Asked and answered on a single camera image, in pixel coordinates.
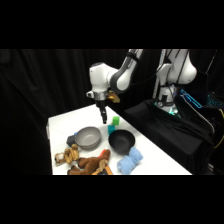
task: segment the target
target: brown plush toy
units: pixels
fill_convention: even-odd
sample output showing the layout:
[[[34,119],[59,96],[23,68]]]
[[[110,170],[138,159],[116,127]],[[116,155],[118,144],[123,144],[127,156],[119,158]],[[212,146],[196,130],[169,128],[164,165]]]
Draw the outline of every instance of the brown plush toy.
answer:
[[[56,164],[64,164],[65,162],[71,164],[73,161],[77,161],[79,159],[79,149],[76,144],[72,145],[72,148],[65,149],[64,153],[56,154],[55,161]]]
[[[92,157],[92,158],[80,158],[78,166],[79,170],[76,166],[72,166],[71,170],[68,171],[68,175],[92,175],[97,168],[100,167],[100,162],[103,160],[105,163],[109,161],[110,158],[110,150],[106,150],[101,157]]]

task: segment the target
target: blue light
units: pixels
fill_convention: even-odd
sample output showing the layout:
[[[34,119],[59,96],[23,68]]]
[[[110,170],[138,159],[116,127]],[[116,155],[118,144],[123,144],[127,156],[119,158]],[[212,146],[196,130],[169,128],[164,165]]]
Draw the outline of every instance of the blue light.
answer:
[[[186,97],[188,98],[188,100],[193,103],[197,108],[202,108],[202,105],[200,103],[198,103],[198,101],[196,101],[193,97],[191,97],[189,94],[187,94],[183,89],[181,90],[181,93],[186,94]]]

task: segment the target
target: black table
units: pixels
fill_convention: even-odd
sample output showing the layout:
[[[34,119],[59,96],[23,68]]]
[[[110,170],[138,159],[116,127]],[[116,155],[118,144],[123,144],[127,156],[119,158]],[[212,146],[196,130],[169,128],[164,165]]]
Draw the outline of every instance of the black table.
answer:
[[[189,172],[203,175],[214,152],[212,130],[188,105],[176,105],[181,118],[146,100],[126,110],[125,119]]]

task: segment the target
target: dark bowl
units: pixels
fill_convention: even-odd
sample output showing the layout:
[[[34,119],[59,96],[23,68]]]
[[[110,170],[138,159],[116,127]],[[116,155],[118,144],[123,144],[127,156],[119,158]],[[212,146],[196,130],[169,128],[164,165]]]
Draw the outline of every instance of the dark bowl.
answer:
[[[127,130],[117,130],[109,136],[109,144],[116,153],[128,155],[135,145],[135,136]]]

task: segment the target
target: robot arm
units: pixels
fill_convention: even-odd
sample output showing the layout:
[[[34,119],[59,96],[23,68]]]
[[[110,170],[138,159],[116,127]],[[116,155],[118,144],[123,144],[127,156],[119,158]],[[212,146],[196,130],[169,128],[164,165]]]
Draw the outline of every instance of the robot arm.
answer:
[[[119,70],[104,63],[97,63],[90,67],[92,91],[87,93],[87,97],[95,100],[96,106],[100,109],[104,124],[107,122],[105,108],[107,106],[109,88],[117,94],[128,90],[132,75],[141,59],[142,53],[143,49],[130,49]]]
[[[143,52],[143,49],[130,49],[119,70],[104,63],[97,63],[90,67],[92,91],[88,92],[87,96],[95,100],[96,106],[100,109],[104,124],[107,122],[105,108],[107,106],[109,88],[117,94],[128,90],[132,75]],[[160,64],[164,60],[165,54],[167,54],[171,63],[162,63],[161,68],[157,72],[157,84],[160,86],[160,93],[158,98],[156,98],[156,105],[162,110],[169,112],[171,108],[175,108],[173,96],[175,87],[173,84],[189,84],[195,79],[197,71],[191,64],[188,49],[164,49],[163,52]]]

